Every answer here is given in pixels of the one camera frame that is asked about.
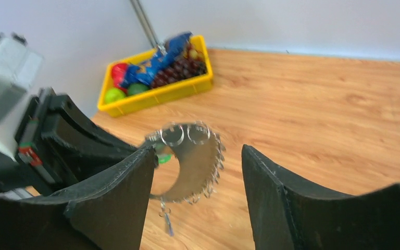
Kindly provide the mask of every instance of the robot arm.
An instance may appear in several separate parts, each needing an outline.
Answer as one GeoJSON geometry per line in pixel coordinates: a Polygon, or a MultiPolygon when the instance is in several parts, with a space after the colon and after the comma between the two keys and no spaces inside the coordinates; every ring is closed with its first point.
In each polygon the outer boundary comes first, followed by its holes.
{"type": "Polygon", "coordinates": [[[23,109],[14,107],[32,88],[43,60],[26,47],[24,38],[0,35],[0,152],[14,161],[17,149],[14,133],[19,121],[8,117],[22,116],[23,109]]]}
{"type": "Polygon", "coordinates": [[[47,88],[25,98],[42,63],[25,39],[0,35],[0,193],[33,186],[51,195],[137,150],[96,126],[68,95],[47,88]]]}

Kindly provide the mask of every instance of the metal keychain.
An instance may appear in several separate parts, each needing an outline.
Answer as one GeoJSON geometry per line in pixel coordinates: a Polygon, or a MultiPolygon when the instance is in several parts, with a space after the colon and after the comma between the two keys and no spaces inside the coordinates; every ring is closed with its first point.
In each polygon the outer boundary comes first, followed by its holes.
{"type": "Polygon", "coordinates": [[[151,199],[160,200],[160,216],[165,218],[172,236],[172,225],[169,220],[171,210],[166,203],[193,205],[204,195],[210,198],[215,192],[214,184],[218,184],[219,170],[223,170],[223,152],[226,150],[220,135],[213,133],[203,122],[175,123],[171,122],[162,129],[145,137],[142,146],[152,145],[157,155],[173,154],[179,161],[180,172],[174,185],[166,192],[155,195],[151,199]]]}

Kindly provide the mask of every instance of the metal ring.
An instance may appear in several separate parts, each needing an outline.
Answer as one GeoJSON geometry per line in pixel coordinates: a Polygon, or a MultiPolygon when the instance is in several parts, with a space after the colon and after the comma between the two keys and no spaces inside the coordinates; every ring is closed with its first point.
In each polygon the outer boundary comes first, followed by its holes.
{"type": "Polygon", "coordinates": [[[194,125],[196,126],[196,127],[198,127],[198,128],[201,128],[201,127],[204,127],[204,128],[206,128],[206,130],[207,130],[207,133],[206,133],[206,135],[207,135],[207,138],[205,139],[205,140],[202,140],[202,141],[196,141],[196,140],[193,140],[192,138],[191,138],[191,124],[187,127],[187,136],[188,136],[188,138],[189,138],[189,140],[192,142],[192,143],[194,143],[194,144],[196,144],[196,145],[203,145],[203,144],[205,144],[205,142],[207,142],[208,140],[209,140],[209,138],[211,138],[211,130],[209,129],[209,127],[204,123],[204,122],[202,122],[202,121],[196,121],[195,123],[194,123],[194,125]]]}
{"type": "Polygon", "coordinates": [[[215,165],[216,165],[216,167],[219,168],[220,170],[223,170],[223,169],[224,169],[223,162],[222,162],[219,158],[217,158],[217,162],[215,163],[215,165]]]}
{"type": "Polygon", "coordinates": [[[168,208],[168,209],[169,209],[169,212],[160,211],[160,212],[159,212],[159,216],[160,216],[160,217],[164,217],[165,214],[170,214],[170,213],[171,213],[171,208],[168,208]]]}
{"type": "Polygon", "coordinates": [[[183,142],[183,140],[185,139],[185,131],[183,130],[183,127],[182,127],[181,124],[177,125],[175,122],[171,122],[170,124],[172,125],[171,127],[168,127],[168,128],[163,127],[162,129],[160,129],[160,132],[159,132],[160,133],[160,138],[161,138],[161,141],[165,145],[170,146],[170,147],[175,147],[175,146],[180,145],[183,142]],[[171,130],[174,127],[179,127],[180,130],[182,131],[182,135],[180,136],[179,140],[176,141],[175,143],[174,142],[165,141],[165,139],[163,138],[163,129],[165,128],[165,130],[171,130]]]}
{"type": "Polygon", "coordinates": [[[200,197],[201,197],[201,194],[199,194],[198,196],[197,196],[197,198],[194,196],[194,197],[192,197],[192,203],[197,203],[199,200],[200,200],[200,197]]]}
{"type": "Polygon", "coordinates": [[[212,174],[212,180],[213,180],[216,184],[218,184],[218,178],[220,178],[220,175],[219,175],[219,177],[217,177],[217,175],[216,175],[215,173],[212,174]]]}
{"type": "Polygon", "coordinates": [[[193,204],[192,201],[190,201],[188,198],[185,198],[184,200],[185,200],[187,203],[189,203],[190,205],[193,204]]]}
{"type": "Polygon", "coordinates": [[[220,179],[220,173],[218,172],[218,169],[215,170],[214,177],[216,179],[220,179]]]}
{"type": "Polygon", "coordinates": [[[212,182],[208,182],[206,187],[203,188],[203,194],[207,199],[211,198],[213,190],[214,190],[214,184],[212,182]]]}

